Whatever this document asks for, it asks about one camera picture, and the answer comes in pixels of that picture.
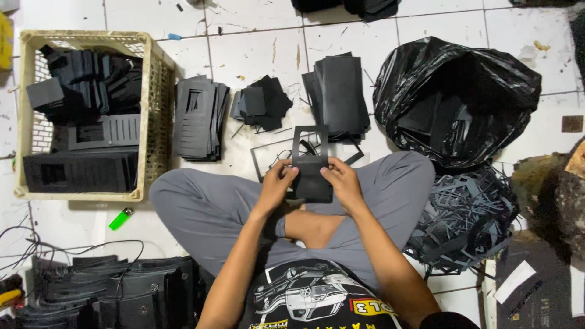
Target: green lighter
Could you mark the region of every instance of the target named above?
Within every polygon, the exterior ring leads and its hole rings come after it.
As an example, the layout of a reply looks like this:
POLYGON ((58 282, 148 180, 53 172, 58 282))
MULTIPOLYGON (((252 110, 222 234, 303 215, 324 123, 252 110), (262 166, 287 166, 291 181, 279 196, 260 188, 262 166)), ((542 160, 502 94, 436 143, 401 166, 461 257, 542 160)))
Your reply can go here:
POLYGON ((122 224, 124 224, 134 211, 130 208, 122 210, 122 212, 108 225, 112 231, 116 231, 122 224))

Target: leg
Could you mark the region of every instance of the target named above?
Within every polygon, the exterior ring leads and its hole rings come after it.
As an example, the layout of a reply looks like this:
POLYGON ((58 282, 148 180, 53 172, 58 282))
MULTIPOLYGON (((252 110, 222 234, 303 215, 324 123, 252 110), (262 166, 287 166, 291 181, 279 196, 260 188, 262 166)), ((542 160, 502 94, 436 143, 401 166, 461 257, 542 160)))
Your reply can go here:
MULTIPOLYGON (((181 246, 217 276, 261 189, 260 183, 240 177, 176 169, 152 184, 150 202, 181 246)), ((283 231, 284 219, 278 222, 283 231)), ((283 239, 267 248, 267 267, 306 258, 304 249, 283 239)))
MULTIPOLYGON (((415 152, 396 152, 358 171, 364 200, 402 249, 422 216, 435 178, 432 163, 415 152)), ((374 290, 378 283, 355 222, 343 219, 325 249, 309 255, 348 267, 374 290)))

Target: black t-shirt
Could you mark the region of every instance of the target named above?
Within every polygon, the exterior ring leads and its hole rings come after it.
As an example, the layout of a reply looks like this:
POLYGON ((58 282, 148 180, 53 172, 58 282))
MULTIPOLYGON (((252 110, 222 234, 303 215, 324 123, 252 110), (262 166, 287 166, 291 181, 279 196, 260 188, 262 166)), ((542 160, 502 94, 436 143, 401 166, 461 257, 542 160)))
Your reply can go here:
MULTIPOLYGON (((338 264, 306 259, 267 269, 250 285, 239 329, 405 328, 392 307, 338 264)), ((451 312, 428 316, 420 328, 477 328, 451 312)))

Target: beige plastic crate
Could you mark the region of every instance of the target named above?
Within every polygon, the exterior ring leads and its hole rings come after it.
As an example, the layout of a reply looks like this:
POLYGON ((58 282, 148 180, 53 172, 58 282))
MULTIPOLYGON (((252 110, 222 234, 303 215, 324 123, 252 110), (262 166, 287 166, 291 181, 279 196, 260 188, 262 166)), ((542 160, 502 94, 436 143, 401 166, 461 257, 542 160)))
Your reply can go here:
POLYGON ((26 200, 141 201, 145 189, 170 167, 175 62, 148 33, 143 32, 24 30, 20 39, 22 55, 14 195, 26 200), (51 77, 47 61, 39 51, 46 44, 61 49, 116 50, 143 59, 136 190, 130 193, 29 192, 22 158, 48 153, 51 144, 56 142, 53 140, 53 124, 30 107, 26 94, 26 86, 51 77))

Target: black plastic bag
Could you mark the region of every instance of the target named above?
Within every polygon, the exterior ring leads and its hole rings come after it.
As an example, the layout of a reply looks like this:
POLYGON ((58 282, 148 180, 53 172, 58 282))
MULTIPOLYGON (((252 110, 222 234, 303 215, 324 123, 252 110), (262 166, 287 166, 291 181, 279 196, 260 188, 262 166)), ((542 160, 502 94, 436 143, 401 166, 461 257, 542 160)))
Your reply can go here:
POLYGON ((508 53, 427 37, 386 58, 373 96, 376 121, 400 149, 467 168, 522 134, 541 80, 508 53))

